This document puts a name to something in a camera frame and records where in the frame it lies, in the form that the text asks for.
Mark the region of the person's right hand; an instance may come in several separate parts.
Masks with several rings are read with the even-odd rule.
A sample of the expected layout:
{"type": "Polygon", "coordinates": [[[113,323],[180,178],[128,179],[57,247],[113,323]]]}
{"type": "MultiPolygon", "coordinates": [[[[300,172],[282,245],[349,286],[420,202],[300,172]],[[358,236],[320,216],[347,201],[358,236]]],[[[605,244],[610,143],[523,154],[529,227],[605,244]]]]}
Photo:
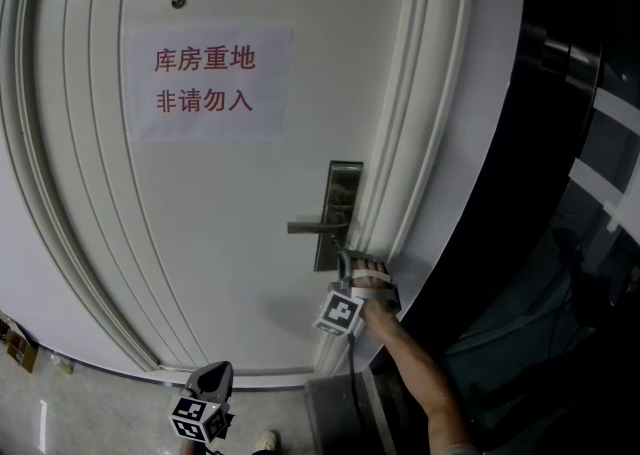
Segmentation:
{"type": "MultiPolygon", "coordinates": [[[[368,270],[380,274],[387,274],[385,264],[372,259],[352,258],[351,267],[353,272],[356,270],[368,270]]],[[[380,279],[377,275],[362,275],[361,277],[353,277],[352,285],[359,288],[385,289],[387,282],[380,279]]]]}

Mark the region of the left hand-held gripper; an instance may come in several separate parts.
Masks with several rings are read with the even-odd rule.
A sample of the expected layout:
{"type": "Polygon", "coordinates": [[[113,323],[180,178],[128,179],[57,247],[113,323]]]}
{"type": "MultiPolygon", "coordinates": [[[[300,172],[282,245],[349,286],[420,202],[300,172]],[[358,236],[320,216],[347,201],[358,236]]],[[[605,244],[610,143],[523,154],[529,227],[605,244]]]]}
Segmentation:
{"type": "Polygon", "coordinates": [[[169,405],[168,419],[175,434],[202,444],[225,439],[234,419],[228,403],[233,379],[229,361],[211,363],[193,372],[169,405]]]}

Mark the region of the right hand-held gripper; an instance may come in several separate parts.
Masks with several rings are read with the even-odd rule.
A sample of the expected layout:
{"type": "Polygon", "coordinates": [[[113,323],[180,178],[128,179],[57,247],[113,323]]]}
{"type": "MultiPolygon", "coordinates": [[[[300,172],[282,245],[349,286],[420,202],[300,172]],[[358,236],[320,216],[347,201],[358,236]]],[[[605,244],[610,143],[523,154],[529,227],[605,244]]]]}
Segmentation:
{"type": "MultiPolygon", "coordinates": [[[[367,261],[365,253],[338,248],[338,274],[343,284],[352,284],[355,279],[369,278],[368,268],[355,268],[353,262],[367,261]]],[[[352,333],[362,306],[366,301],[377,300],[387,303],[387,307],[395,312],[400,310],[398,289],[395,285],[382,289],[348,286],[343,288],[338,282],[329,285],[313,326],[335,337],[352,333]]]]}

